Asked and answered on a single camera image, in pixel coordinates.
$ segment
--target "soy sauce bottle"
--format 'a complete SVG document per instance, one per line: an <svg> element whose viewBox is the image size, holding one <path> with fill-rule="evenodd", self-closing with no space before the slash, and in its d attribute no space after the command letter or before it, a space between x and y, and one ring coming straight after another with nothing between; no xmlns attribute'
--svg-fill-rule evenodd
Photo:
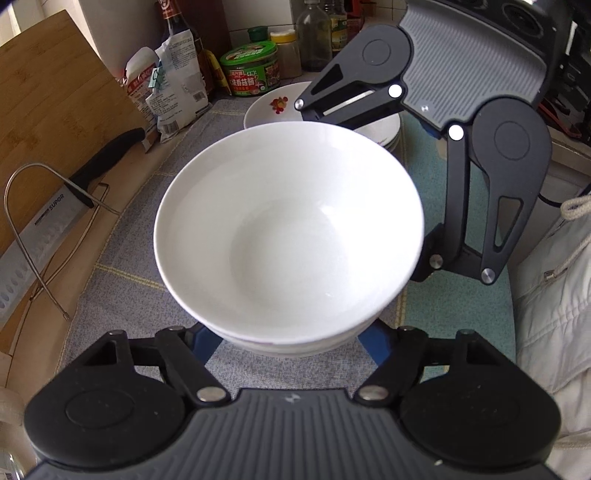
<svg viewBox="0 0 591 480"><path fill-rule="evenodd" d="M188 25L176 3L176 0L158 1L160 2L160 8L162 9L164 21L168 25L169 38L173 35L176 35L177 33L184 32L185 30L190 30L193 34L195 50L197 51L197 60L199 61L199 70L201 70L201 75L203 76L203 81L205 82L205 89L207 91L207 95L209 96L215 88L215 84L213 83L212 71L209 68L209 63L207 62L207 56L205 55L203 43L201 42L199 33L197 33L197 30L194 27Z"/></svg>

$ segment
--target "spice jar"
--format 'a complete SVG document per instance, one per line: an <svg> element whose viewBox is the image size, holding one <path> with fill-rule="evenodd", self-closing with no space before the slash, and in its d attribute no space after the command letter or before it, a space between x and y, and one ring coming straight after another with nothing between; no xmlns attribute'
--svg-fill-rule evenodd
<svg viewBox="0 0 591 480"><path fill-rule="evenodd" d="M277 44L279 73L282 79L292 79L301 75L300 48L296 31L271 32L271 41Z"/></svg>

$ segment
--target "mushroom sauce can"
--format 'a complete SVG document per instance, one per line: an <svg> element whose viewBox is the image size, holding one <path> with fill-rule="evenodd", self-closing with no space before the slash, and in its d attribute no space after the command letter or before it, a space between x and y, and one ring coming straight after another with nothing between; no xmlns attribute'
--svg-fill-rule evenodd
<svg viewBox="0 0 591 480"><path fill-rule="evenodd" d="M272 41L249 43L220 59L233 95L255 96L279 87L277 46Z"/></svg>

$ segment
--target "glass bottle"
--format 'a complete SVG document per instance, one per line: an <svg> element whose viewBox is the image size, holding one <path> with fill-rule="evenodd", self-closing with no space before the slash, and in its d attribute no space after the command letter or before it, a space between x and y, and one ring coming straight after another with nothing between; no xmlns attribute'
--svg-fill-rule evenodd
<svg viewBox="0 0 591 480"><path fill-rule="evenodd" d="M325 0L324 11L330 17L330 32L333 57L347 45L347 13L343 0Z"/></svg>
<svg viewBox="0 0 591 480"><path fill-rule="evenodd" d="M320 0L304 3L306 9L296 22L301 66L309 72L319 72L332 60L330 17L320 9Z"/></svg>
<svg viewBox="0 0 591 480"><path fill-rule="evenodd" d="M197 51L197 60L199 62L199 69L201 70L201 75L203 76L203 81L205 83L205 89L207 94L211 94L215 85L213 83L212 71L209 68L209 63L207 63L207 56L205 55L205 51L203 49L203 43L201 42L201 37L199 37L199 33L197 30L188 25L186 20L181 13L180 8L178 7L176 0L158 0L160 2L160 8L162 9L162 16L164 21L168 26L168 36L172 37L177 33L184 32L185 30L190 30L193 34L193 41L195 43L195 50Z"/></svg>

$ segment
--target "red object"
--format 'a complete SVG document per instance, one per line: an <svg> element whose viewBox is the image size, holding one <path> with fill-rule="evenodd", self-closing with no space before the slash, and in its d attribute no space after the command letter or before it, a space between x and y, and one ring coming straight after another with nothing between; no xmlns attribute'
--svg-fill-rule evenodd
<svg viewBox="0 0 591 480"><path fill-rule="evenodd" d="M351 0L351 4L353 5L353 10L351 10L351 15L354 17L361 16L361 4L359 0Z"/></svg>
<svg viewBox="0 0 591 480"><path fill-rule="evenodd" d="M287 101L287 97L279 97L274 99L271 103L269 103L269 105L271 105L275 113L279 115L283 110L285 110Z"/></svg>
<svg viewBox="0 0 591 480"><path fill-rule="evenodd" d="M158 0L162 9L162 16L165 20L174 17L180 13L174 0Z"/></svg>

